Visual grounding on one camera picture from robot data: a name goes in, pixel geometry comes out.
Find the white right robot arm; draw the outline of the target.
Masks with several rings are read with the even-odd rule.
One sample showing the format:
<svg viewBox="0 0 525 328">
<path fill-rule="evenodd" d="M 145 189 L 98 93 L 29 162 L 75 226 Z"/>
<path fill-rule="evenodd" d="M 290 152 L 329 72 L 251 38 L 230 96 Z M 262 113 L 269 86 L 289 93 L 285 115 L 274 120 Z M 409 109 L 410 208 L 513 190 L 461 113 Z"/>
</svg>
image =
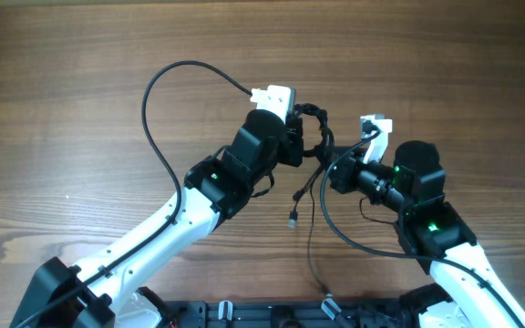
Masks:
<svg viewBox="0 0 525 328">
<path fill-rule="evenodd" d="M 332 231 L 355 249 L 374 255 L 415 260 L 448 296 L 418 314 L 422 326 L 525 327 L 525 311 L 493 270 L 476 235 L 445 200 L 445 171 L 435 145 L 408 141 L 395 152 L 391 167 L 377 160 L 366 163 L 352 146 L 330 161 L 322 187 L 328 182 L 341 193 L 359 191 L 373 205 L 397 215 L 393 226 L 402 248 L 393 253 L 369 248 L 341 232 Z"/>
</svg>

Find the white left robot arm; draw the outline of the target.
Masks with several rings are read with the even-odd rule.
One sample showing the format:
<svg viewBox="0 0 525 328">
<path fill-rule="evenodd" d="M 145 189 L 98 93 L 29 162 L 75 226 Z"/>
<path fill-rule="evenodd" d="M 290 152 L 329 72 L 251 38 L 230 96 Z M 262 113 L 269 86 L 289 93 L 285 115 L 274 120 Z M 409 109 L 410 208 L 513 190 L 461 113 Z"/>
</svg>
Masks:
<svg viewBox="0 0 525 328">
<path fill-rule="evenodd" d="M 168 202 L 105 250 L 67 266 L 57 257 L 31 279 L 14 327 L 160 327 L 170 314 L 144 284 L 259 194 L 279 163 L 303 161 L 303 122 L 268 109 L 248 113 L 229 146 L 196 164 Z"/>
</svg>

